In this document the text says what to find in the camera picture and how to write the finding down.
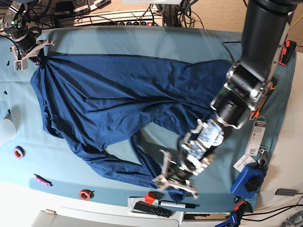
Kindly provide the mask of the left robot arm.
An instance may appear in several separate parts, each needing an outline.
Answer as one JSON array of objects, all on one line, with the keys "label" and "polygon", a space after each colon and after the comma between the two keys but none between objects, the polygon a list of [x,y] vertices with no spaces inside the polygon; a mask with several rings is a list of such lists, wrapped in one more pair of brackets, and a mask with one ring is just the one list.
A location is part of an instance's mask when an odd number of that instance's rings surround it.
[{"label": "left robot arm", "polygon": [[226,74],[226,82],[210,106],[214,118],[197,120],[179,145],[178,160],[164,151],[161,174],[154,178],[158,189],[181,189],[198,198],[190,177],[202,173],[213,161],[209,149],[221,144],[226,127],[240,129],[249,114],[261,105],[286,40],[297,0],[250,0],[242,32],[242,54]]}]

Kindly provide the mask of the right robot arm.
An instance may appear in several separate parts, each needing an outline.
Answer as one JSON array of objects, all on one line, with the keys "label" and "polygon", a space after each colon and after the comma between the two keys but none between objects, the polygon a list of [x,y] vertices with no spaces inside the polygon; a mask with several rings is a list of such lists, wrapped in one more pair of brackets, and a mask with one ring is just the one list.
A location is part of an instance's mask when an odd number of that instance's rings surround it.
[{"label": "right robot arm", "polygon": [[40,22],[46,16],[51,1],[44,6],[44,11],[40,15],[30,15],[30,12],[41,1],[25,0],[23,3],[16,0],[12,1],[4,17],[0,21],[0,30],[4,33],[1,37],[7,38],[12,42],[10,52],[14,55],[14,71],[24,71],[28,69],[28,61],[44,68],[46,56],[44,48],[54,46],[52,41],[39,40],[42,28],[31,24]]}]

